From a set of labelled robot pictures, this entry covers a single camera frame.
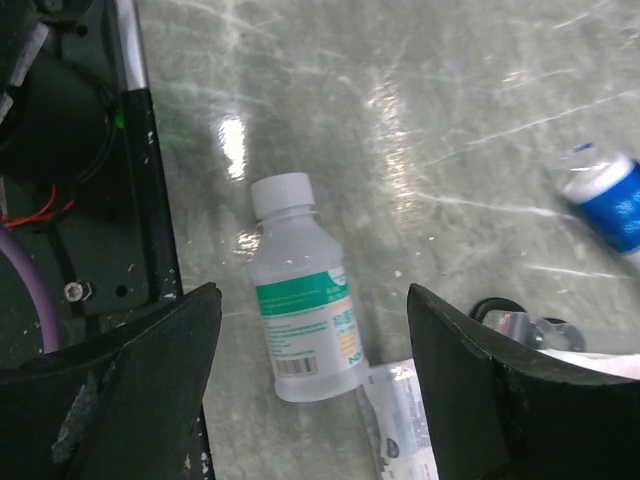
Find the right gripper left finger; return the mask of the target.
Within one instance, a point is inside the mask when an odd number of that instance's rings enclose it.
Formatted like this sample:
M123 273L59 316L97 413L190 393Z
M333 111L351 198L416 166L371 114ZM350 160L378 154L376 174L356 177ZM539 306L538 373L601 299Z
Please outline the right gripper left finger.
M207 283L1 373L5 479L210 479L202 400L221 327Z

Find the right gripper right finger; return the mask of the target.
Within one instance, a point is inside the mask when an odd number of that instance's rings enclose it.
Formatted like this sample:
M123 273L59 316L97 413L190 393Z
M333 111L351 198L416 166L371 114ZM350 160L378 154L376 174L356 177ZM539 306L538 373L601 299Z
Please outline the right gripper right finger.
M638 381L527 348L418 284L407 314L440 478L638 478Z

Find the clear green-label bottle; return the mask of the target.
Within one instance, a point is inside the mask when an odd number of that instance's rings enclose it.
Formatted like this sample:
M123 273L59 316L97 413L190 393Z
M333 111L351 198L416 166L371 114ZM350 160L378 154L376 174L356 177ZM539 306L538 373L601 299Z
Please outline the clear green-label bottle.
M344 252L316 219L309 176L271 176L251 195L262 233L249 268L277 396L305 403L356 389L369 363Z

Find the blue white small bottle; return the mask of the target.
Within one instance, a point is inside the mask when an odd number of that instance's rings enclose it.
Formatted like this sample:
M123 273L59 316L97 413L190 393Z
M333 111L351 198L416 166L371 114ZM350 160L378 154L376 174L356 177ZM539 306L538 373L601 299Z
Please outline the blue white small bottle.
M639 159L602 142L578 145L552 174L560 196L639 268Z

